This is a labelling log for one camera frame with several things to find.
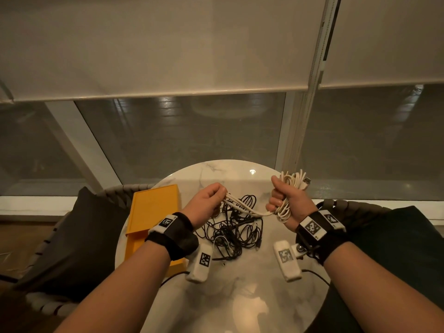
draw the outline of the black cushion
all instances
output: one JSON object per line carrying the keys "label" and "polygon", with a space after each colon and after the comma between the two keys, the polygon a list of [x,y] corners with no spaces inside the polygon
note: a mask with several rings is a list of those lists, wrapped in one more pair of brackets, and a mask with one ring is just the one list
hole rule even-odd
{"label": "black cushion", "polygon": [[[369,257],[444,310],[444,239],[416,207],[392,210],[350,237]],[[307,332],[362,329],[332,284]]]}
{"label": "black cushion", "polygon": [[80,302],[111,272],[128,212],[86,187],[34,267],[14,286]]}

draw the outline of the cable bundle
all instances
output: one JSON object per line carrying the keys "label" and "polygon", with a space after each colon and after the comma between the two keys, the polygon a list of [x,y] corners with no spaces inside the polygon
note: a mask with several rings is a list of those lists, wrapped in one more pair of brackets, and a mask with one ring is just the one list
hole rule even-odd
{"label": "cable bundle", "polygon": [[[305,174],[306,173],[302,173],[302,170],[300,170],[298,173],[293,173],[291,175],[288,174],[288,172],[286,174],[284,174],[284,172],[281,172],[281,181],[289,185],[292,185],[293,187],[296,187],[298,189],[305,189],[308,186],[308,183],[305,180]],[[276,208],[276,211],[274,213],[269,211],[266,213],[260,213],[258,211],[254,211],[253,210],[254,205],[249,206],[246,203],[244,203],[242,200],[238,200],[237,198],[235,198],[230,193],[226,193],[226,197],[222,202],[225,203],[226,205],[231,206],[231,208],[234,208],[239,212],[250,215],[252,217],[259,218],[275,214],[277,219],[282,223],[287,222],[291,215],[290,205],[288,203],[287,198],[284,199],[282,206]]]}
{"label": "cable bundle", "polygon": [[[242,203],[242,206],[253,208],[256,204],[256,196],[245,195],[238,201]],[[203,235],[196,231],[200,238],[206,238],[218,248],[222,257],[213,258],[213,261],[231,261],[242,255],[242,248],[259,249],[261,247],[262,217],[245,214],[238,208],[225,204],[222,207],[225,220],[215,222],[212,218],[202,227]]]}

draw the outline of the marble table top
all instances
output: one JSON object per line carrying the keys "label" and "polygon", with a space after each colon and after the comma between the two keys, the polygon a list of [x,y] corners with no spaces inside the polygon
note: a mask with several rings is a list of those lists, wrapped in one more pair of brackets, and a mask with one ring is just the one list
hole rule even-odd
{"label": "marble table top", "polygon": [[[183,168],[155,187],[177,184],[184,207],[198,190],[220,182],[234,196],[255,195],[255,209],[265,211],[273,189],[270,177],[278,174],[253,162],[215,160]],[[125,232],[126,224],[116,250],[116,266],[123,262]],[[303,273],[301,280],[292,283],[284,281],[273,243],[283,239],[294,243],[294,237],[275,216],[264,218],[258,251],[244,249],[241,257],[225,265],[213,261],[203,284],[187,282],[183,275],[174,277],[160,288],[142,332],[303,332],[321,308],[328,286],[311,273]],[[301,268],[330,280],[315,260],[305,257],[298,262]]]}

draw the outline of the white window shade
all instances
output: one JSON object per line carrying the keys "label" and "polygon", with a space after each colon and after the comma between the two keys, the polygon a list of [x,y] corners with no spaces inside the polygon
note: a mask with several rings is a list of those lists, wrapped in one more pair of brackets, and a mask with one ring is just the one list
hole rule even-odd
{"label": "white window shade", "polygon": [[444,82],[443,0],[341,0],[321,88]]}
{"label": "white window shade", "polygon": [[307,89],[325,0],[4,0],[15,100]]}

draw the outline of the yellow box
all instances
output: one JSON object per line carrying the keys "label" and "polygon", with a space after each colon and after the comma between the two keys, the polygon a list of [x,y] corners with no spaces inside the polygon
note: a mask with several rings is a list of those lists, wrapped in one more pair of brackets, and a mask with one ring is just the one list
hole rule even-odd
{"label": "yellow box", "polygon": [[[158,224],[165,216],[181,209],[177,185],[135,192],[126,230],[125,260],[143,245],[149,229]],[[169,277],[185,270],[185,259],[179,259],[170,263],[166,274]]]}

